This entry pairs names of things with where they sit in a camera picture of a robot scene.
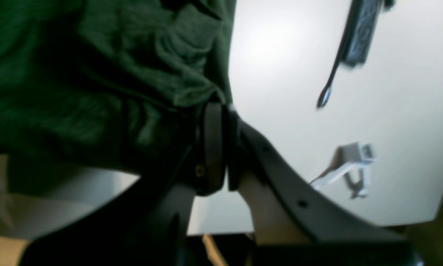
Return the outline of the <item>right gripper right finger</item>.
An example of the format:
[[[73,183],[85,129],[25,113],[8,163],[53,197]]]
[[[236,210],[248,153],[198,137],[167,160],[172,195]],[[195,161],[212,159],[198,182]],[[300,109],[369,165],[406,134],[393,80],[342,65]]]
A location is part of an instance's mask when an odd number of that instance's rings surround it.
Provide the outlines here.
[[[253,266],[422,266],[409,241],[354,216],[305,182],[227,108],[229,189],[247,203]]]

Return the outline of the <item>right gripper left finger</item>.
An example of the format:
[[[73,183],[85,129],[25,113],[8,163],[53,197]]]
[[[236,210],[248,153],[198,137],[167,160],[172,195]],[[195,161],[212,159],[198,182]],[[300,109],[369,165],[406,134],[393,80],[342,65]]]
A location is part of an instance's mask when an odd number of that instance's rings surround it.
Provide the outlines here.
[[[25,249],[21,266],[182,266],[193,201],[224,184],[226,106],[206,104],[189,139],[115,200]]]

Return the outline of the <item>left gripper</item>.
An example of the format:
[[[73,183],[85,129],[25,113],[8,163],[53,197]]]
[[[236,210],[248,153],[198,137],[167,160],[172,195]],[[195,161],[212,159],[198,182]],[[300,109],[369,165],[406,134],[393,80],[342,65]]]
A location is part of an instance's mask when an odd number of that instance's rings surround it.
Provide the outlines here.
[[[314,179],[310,185],[320,190],[345,178],[353,192],[352,198],[368,197],[371,185],[371,165],[375,162],[375,151],[371,143],[350,143],[338,149],[338,160],[329,172]]]

